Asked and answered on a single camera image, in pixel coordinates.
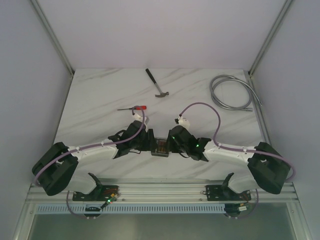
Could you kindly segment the clear plastic fuse box lid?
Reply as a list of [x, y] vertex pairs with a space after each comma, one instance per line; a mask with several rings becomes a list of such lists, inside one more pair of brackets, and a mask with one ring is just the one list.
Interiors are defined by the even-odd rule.
[[166, 152], [166, 138], [155, 138], [155, 150], [154, 153], [156, 155], [167, 155]]

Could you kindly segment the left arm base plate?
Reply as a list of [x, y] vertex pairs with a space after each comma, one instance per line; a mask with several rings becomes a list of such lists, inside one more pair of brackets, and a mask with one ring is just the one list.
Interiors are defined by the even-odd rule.
[[100, 189], [94, 189], [89, 194], [74, 192], [72, 200], [75, 202], [104, 202], [118, 195], [118, 185], [102, 185]]

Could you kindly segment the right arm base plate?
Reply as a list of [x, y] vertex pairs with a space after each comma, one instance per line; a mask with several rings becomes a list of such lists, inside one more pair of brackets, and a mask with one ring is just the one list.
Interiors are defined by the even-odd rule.
[[222, 185], [206, 185], [205, 190], [202, 192], [208, 201], [245, 201], [248, 202], [252, 199], [250, 191], [243, 191], [236, 193], [228, 187]]

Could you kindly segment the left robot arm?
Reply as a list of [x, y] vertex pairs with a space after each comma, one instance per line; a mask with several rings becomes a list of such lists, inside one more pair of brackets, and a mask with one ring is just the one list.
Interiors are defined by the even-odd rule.
[[99, 200], [103, 193], [102, 184], [94, 173], [84, 167], [121, 158], [132, 150], [150, 152], [156, 143], [153, 129], [138, 120], [133, 121], [126, 130], [109, 136], [108, 140], [82, 147], [55, 143], [33, 166], [34, 181], [48, 196], [66, 190], [82, 193], [90, 201]]

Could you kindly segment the black fuse box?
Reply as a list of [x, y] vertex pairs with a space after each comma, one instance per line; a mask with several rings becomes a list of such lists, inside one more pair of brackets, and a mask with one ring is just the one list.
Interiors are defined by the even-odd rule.
[[151, 155], [156, 157], [167, 158], [169, 156], [169, 148], [167, 139], [155, 138], [155, 142], [151, 148]]

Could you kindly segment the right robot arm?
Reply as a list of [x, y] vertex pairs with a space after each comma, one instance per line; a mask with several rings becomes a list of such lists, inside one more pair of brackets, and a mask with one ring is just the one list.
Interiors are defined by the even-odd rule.
[[177, 125], [169, 131], [168, 142], [173, 145], [175, 151], [183, 152], [195, 161], [221, 162], [245, 167], [244, 172], [231, 172], [224, 179], [221, 193], [228, 200], [234, 199], [242, 192], [257, 188], [278, 195], [291, 170], [290, 165], [265, 142], [243, 148], [233, 145], [222, 146], [210, 138], [194, 137], [182, 125]]

